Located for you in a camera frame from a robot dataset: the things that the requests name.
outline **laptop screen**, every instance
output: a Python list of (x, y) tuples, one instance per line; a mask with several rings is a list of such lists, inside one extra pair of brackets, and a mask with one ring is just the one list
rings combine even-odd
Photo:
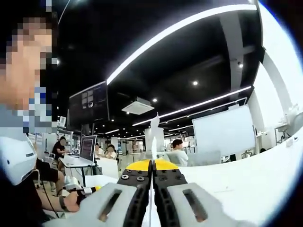
[(80, 157), (94, 162), (96, 137), (84, 136), (82, 138)]

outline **person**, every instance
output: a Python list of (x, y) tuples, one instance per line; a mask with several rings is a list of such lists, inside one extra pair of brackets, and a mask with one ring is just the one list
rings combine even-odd
[(180, 164), (182, 166), (187, 166), (188, 156), (185, 153), (185, 151), (182, 150), (182, 144), (183, 144), (182, 140), (179, 139), (174, 140), (172, 142), (172, 148), (173, 148), (172, 152), (177, 154)]
[(117, 152), (115, 150), (115, 146), (112, 144), (109, 144), (107, 147), (107, 151), (105, 152), (105, 157), (116, 160), (117, 158)]
[(61, 136), (59, 141), (57, 141), (53, 146), (52, 153), (55, 154), (55, 160), (57, 161), (58, 164), (58, 170), (61, 170), (64, 167), (62, 161), (60, 161), (59, 158), (60, 157), (64, 158), (64, 154), (66, 153), (65, 145), (66, 145), (66, 138), (64, 136)]
[(95, 157), (96, 158), (105, 157), (104, 150), (101, 147), (99, 147), (98, 143), (96, 143), (95, 145)]
[[(30, 100), (35, 98), (35, 85), (40, 81), (40, 70), (45, 66), (42, 62), (46, 62), (46, 54), (51, 52), (52, 27), (57, 20), (41, 3), (40, 0), (21, 1), (16, 8), (16, 3), (11, 1), (0, 7), (4, 10), (0, 12), (0, 21), (4, 23), (0, 34), (0, 104), (9, 110), (29, 110)], [(2, 130), (5, 127), (5, 130), (17, 131), (10, 118), (19, 119), (19, 116), (12, 111), (3, 113), (0, 121)], [(17, 132), (26, 137), (22, 128)], [(15, 218), (9, 220), (13, 226), (41, 227), (48, 220), (43, 209), (63, 211), (62, 207), (66, 207), (71, 212), (79, 210), (76, 192), (65, 198), (48, 197), (36, 190), (32, 175), (13, 185), (2, 163), (0, 184), (1, 195), (7, 201), (1, 216), (9, 218), (12, 211), (16, 211)]]
[[(35, 151), (37, 151), (36, 144), (33, 144)], [(62, 189), (64, 187), (64, 175), (61, 171), (52, 169), (49, 163), (44, 162), (37, 158), (36, 160), (36, 169), (39, 170), (40, 180), (42, 181), (50, 181), (56, 184), (57, 195), (62, 194)], [(32, 173), (33, 178), (38, 179), (38, 172)]]

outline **whiteboard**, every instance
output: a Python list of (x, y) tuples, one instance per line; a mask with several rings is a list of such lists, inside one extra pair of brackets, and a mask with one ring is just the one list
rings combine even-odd
[(247, 105), (192, 120), (197, 152), (220, 151), (221, 156), (241, 153), (256, 145)]

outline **monitor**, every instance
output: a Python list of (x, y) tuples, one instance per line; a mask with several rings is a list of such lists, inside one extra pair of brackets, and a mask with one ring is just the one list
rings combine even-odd
[(95, 145), (97, 136), (83, 136), (80, 148), (80, 157), (85, 158), (91, 162), (94, 162), (95, 158)]
[(69, 98), (68, 127), (79, 127), (98, 120), (109, 120), (106, 81)]

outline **black shirt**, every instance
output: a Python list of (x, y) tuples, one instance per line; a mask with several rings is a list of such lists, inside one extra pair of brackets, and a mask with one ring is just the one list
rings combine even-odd
[(14, 210), (18, 211), (16, 218), (10, 220), (12, 226), (40, 227), (41, 223), (47, 221), (31, 175), (19, 185), (12, 185), (0, 170), (0, 184), (1, 195), (6, 201), (1, 217), (11, 217)]
[(53, 154), (55, 154), (55, 159), (56, 160), (58, 160), (58, 158), (60, 158), (60, 157), (63, 158), (63, 154), (59, 154), (57, 149), (59, 149), (59, 150), (64, 150), (65, 149), (65, 147), (60, 144), (60, 141), (56, 142), (55, 145), (53, 146)]

